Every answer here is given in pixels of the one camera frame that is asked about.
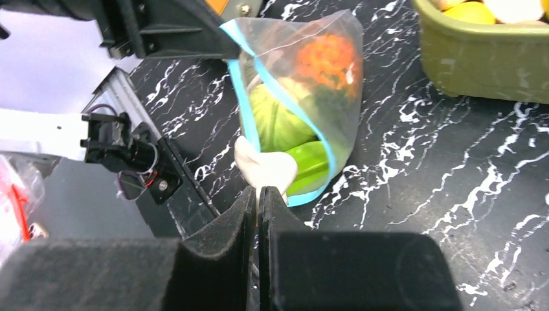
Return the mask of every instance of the black marble surface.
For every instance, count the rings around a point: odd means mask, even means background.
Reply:
[[[364,26],[359,136],[325,194],[293,210],[313,229],[432,236],[466,310],[549,310],[549,106],[437,92],[421,70],[410,1],[269,0],[260,15],[310,21],[347,8]],[[245,184],[225,64],[145,61],[132,77],[226,209]]]

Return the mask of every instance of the yellow panel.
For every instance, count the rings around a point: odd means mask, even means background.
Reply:
[[[229,0],[205,0],[217,14],[221,15],[224,9],[227,7]]]

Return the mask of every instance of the olive green container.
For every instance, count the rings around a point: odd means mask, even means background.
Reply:
[[[431,0],[420,15],[421,64],[437,89],[549,104],[549,25],[479,25],[447,17]]]

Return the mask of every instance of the plastic bag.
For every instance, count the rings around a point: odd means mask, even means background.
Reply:
[[[44,194],[40,171],[31,162],[0,154],[0,267],[13,250],[31,239],[27,217]]]
[[[362,25],[344,10],[309,23],[243,17],[221,28],[243,50],[228,65],[244,136],[257,151],[296,160],[289,206],[314,200],[357,137]]]

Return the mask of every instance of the bolt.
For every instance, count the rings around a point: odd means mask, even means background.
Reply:
[[[166,191],[166,189],[168,188],[168,182],[165,181],[165,180],[162,180],[159,184],[158,184],[158,189],[160,191]]]
[[[240,6],[240,16],[248,17],[252,14],[252,8],[249,5]]]

